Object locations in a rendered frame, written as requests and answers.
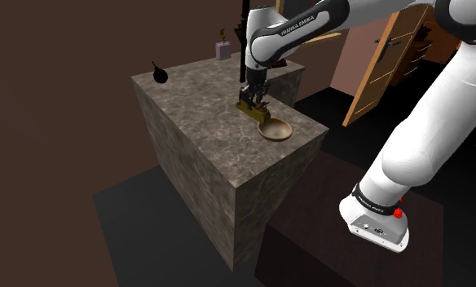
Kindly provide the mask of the olive yellow block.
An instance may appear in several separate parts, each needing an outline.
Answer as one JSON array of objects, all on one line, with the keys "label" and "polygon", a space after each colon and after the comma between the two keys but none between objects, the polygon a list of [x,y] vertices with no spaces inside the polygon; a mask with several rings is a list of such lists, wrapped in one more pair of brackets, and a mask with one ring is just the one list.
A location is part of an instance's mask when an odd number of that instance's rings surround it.
[{"label": "olive yellow block", "polygon": [[267,109],[268,102],[261,102],[260,104],[253,103],[251,108],[249,108],[248,104],[240,100],[236,103],[236,108],[238,108],[243,113],[247,114],[248,116],[252,117],[259,123],[265,123],[266,121],[271,119],[271,114]]}]

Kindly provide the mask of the orange wooden door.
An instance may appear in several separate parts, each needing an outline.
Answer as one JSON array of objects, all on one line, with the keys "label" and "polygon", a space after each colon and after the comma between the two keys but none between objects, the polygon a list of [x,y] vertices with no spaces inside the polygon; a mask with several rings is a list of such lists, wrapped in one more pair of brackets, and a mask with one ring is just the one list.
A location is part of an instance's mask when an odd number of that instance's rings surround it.
[{"label": "orange wooden door", "polygon": [[416,4],[390,16],[343,126],[350,125],[378,105],[428,8],[428,4]]}]

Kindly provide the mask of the lilac box with yellow top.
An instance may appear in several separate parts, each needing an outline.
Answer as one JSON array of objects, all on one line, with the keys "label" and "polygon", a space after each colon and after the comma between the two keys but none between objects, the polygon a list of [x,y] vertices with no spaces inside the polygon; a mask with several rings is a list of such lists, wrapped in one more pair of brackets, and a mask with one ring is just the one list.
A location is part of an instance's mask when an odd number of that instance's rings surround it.
[{"label": "lilac box with yellow top", "polygon": [[225,29],[219,30],[220,42],[215,43],[215,53],[217,60],[227,60],[231,58],[231,43],[226,40]]}]

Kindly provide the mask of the brown wooden bowl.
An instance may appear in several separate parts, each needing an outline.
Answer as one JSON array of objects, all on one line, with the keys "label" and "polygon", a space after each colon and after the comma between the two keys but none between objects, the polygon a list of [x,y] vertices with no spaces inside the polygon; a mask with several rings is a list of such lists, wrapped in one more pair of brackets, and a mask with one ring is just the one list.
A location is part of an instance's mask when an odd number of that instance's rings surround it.
[{"label": "brown wooden bowl", "polygon": [[263,123],[258,123],[258,133],[264,139],[280,142],[291,137],[293,128],[288,122],[282,119],[270,118]]}]

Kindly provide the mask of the black round bottle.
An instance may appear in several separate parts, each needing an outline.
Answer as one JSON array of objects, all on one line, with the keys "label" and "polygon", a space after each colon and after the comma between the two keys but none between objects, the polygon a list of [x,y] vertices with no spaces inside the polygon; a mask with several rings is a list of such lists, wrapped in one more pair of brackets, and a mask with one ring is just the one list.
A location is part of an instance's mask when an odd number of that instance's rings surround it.
[{"label": "black round bottle", "polygon": [[153,79],[157,82],[157,83],[160,83],[160,84],[165,84],[168,79],[169,79],[169,76],[168,76],[168,73],[158,67],[154,62],[152,62],[153,66],[154,66],[154,71],[153,71]]}]

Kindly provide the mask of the brown chest of drawers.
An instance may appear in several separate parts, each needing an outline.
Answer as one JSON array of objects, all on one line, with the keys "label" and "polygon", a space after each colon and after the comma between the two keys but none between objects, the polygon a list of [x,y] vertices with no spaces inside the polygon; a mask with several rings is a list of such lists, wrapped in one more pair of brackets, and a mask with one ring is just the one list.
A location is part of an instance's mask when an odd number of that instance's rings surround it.
[{"label": "brown chest of drawers", "polygon": [[434,21],[426,21],[418,30],[390,80],[391,86],[411,77],[420,68],[422,60],[446,64],[460,45],[460,40],[441,29]]}]

